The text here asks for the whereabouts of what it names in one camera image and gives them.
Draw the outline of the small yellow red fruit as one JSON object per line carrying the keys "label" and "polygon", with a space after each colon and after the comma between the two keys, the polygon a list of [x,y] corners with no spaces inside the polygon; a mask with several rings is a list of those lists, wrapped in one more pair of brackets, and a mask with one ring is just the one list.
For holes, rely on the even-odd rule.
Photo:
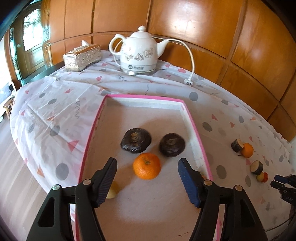
{"label": "small yellow red fruit", "polygon": [[268,181],[268,173],[267,172],[261,172],[256,177],[258,182],[266,183]]}

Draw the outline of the orange tangerine on cloth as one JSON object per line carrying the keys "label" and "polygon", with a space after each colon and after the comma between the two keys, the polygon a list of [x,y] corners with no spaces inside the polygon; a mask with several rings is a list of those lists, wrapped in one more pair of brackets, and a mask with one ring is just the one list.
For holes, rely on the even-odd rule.
{"label": "orange tangerine on cloth", "polygon": [[254,148],[250,143],[244,143],[240,152],[243,157],[250,158],[254,153]]}

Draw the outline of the small yellow fruit in tray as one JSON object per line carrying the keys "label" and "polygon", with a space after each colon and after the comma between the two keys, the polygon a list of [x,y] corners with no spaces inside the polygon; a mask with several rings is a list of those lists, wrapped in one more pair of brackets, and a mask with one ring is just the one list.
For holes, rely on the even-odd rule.
{"label": "small yellow fruit in tray", "polygon": [[113,181],[107,193],[106,199],[112,199],[116,197],[117,194],[118,194],[118,184],[115,181]]}

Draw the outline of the wooden glass door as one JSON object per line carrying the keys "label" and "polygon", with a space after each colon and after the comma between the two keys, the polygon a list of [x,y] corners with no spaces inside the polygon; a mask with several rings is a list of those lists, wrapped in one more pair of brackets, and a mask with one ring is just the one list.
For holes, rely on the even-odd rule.
{"label": "wooden glass door", "polygon": [[51,65],[45,52],[49,42],[49,28],[42,23],[46,15],[42,10],[44,3],[46,1],[32,1],[10,26],[11,60],[16,78],[22,85]]}

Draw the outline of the orange tangerine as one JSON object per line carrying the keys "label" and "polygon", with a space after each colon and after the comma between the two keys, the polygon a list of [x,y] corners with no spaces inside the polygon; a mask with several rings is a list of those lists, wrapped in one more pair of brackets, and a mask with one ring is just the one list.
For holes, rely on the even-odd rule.
{"label": "orange tangerine", "polygon": [[244,143],[240,152],[243,157],[250,158],[254,153],[254,148],[250,143]]}
{"label": "orange tangerine", "polygon": [[161,171],[161,161],[155,154],[142,153],[134,159],[132,167],[138,178],[152,180]]}

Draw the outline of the white ceramic electric kettle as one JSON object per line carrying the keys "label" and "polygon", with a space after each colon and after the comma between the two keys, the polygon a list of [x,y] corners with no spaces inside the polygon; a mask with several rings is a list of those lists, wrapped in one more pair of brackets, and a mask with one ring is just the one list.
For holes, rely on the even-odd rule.
{"label": "white ceramic electric kettle", "polygon": [[[122,40],[121,49],[115,52],[113,48],[114,41]],[[114,56],[120,56],[121,70],[128,75],[151,74],[156,70],[158,58],[165,51],[168,40],[157,43],[152,35],[146,31],[145,26],[140,26],[137,32],[129,37],[116,34],[109,43],[109,51]]]}

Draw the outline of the woven tissue box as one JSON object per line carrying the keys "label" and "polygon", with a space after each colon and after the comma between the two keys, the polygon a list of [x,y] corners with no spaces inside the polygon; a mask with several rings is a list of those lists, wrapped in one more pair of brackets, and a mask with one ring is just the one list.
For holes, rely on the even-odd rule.
{"label": "woven tissue box", "polygon": [[82,40],[81,46],[63,55],[63,60],[67,71],[81,72],[89,65],[101,60],[101,46]]}

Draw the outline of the patterned white tablecloth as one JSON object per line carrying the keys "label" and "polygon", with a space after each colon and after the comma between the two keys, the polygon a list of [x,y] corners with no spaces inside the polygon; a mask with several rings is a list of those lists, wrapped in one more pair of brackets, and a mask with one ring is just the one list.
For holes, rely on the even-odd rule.
{"label": "patterned white tablecloth", "polygon": [[[53,185],[75,186],[91,131],[104,97],[140,95],[179,99],[186,104],[201,138],[212,180],[222,187],[240,185],[250,198],[269,239],[282,233],[293,215],[270,182],[295,173],[289,162],[292,145],[256,111],[224,88],[198,75],[159,61],[155,74],[128,76],[108,51],[82,72],[61,68],[18,90],[10,125],[13,140],[30,172],[49,192]],[[239,138],[254,153],[245,158],[231,143]],[[258,182],[250,165],[259,160],[268,173]]]}

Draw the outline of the pink rimmed white tray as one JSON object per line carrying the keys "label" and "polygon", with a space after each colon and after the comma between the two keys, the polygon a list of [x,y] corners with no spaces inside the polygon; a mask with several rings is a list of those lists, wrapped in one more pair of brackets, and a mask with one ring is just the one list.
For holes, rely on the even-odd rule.
{"label": "pink rimmed white tray", "polygon": [[106,240],[189,240],[200,213],[178,161],[212,178],[191,114],[179,99],[104,97],[82,161],[81,179],[117,160],[113,197],[95,209]]}

